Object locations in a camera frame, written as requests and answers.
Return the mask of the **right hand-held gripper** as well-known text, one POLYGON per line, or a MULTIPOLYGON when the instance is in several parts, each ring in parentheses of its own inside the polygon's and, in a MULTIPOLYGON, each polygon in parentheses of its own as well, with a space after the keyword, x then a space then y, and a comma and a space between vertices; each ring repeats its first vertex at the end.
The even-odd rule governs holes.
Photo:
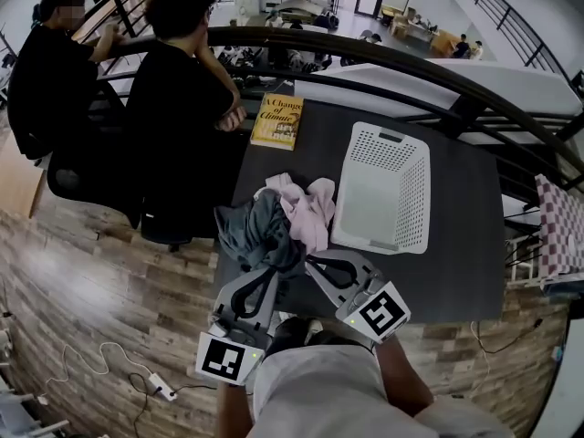
POLYGON ((373 343, 382 343, 411 318, 393 283, 371 272, 372 264, 358 252, 318 251, 306 256, 305 268, 337 308, 337 319, 373 343))

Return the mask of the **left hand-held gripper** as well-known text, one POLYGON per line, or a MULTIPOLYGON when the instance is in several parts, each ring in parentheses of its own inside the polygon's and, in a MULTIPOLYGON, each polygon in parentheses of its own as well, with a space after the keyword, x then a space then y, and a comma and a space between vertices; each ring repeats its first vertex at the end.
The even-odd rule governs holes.
POLYGON ((227 283, 215 300, 211 324, 200 335, 195 371, 214 380, 245 385, 266 356, 268 334, 276 303, 279 276, 263 268, 242 274, 227 283), (255 305, 245 301, 259 288, 255 305))

